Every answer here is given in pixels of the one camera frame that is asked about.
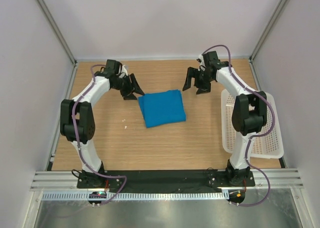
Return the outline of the blue t shirt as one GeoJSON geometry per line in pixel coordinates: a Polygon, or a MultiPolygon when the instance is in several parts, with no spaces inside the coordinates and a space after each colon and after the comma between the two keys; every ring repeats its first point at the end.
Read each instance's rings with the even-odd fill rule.
{"type": "Polygon", "coordinates": [[[179,89],[146,93],[138,98],[146,128],[187,120],[182,93],[179,89]]]}

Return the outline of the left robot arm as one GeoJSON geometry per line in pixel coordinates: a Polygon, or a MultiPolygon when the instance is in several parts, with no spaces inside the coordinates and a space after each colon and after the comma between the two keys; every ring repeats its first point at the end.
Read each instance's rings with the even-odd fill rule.
{"type": "Polygon", "coordinates": [[[145,93],[133,73],[120,61],[108,59],[98,64],[98,71],[91,70],[90,83],[72,99],[60,104],[60,134],[75,147],[81,161],[81,170],[76,176],[78,188],[101,188],[112,179],[105,172],[93,137],[96,131],[93,107],[109,90],[117,90],[124,100],[136,100],[136,95],[145,93]]]}

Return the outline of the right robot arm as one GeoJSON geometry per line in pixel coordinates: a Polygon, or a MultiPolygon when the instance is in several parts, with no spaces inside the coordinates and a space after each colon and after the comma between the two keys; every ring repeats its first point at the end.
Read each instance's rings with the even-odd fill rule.
{"type": "Polygon", "coordinates": [[[231,123],[236,131],[232,155],[227,161],[225,180],[231,186],[240,186],[248,178],[250,166],[249,152],[252,149],[250,137],[257,135],[267,123],[267,95],[255,91],[236,73],[229,61],[221,61],[216,51],[201,54],[197,61],[199,67],[189,67],[183,90],[191,86],[197,94],[211,91],[211,82],[223,85],[234,99],[231,123]]]}

